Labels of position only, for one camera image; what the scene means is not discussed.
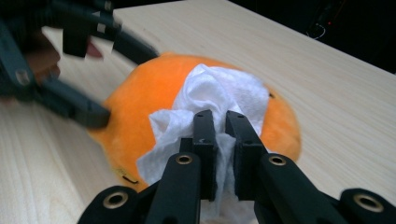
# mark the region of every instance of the metal screw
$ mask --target metal screw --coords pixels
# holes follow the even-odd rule
[[[186,165],[192,163],[192,157],[188,155],[181,155],[176,157],[176,162],[180,165]]]
[[[285,159],[279,156],[272,156],[268,159],[273,165],[283,166],[286,165]]]
[[[124,191],[116,191],[105,197],[103,206],[108,209],[115,209],[123,206],[126,201],[128,201],[128,194]]]
[[[371,212],[380,213],[384,211],[384,206],[376,198],[367,194],[356,194],[353,196],[353,200],[360,207],[369,210]]]

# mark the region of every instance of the orange plush toy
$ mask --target orange plush toy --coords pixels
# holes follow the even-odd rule
[[[139,174],[136,161],[156,145],[149,115],[171,109],[186,76],[201,63],[208,67],[241,70],[204,57],[165,53],[137,66],[105,101],[105,106],[111,110],[110,121],[104,129],[90,131],[90,135],[101,144],[123,184],[138,192],[148,186]],[[301,152],[297,120],[285,99],[274,89],[265,88],[269,90],[269,100],[261,140],[272,151],[296,161]]]

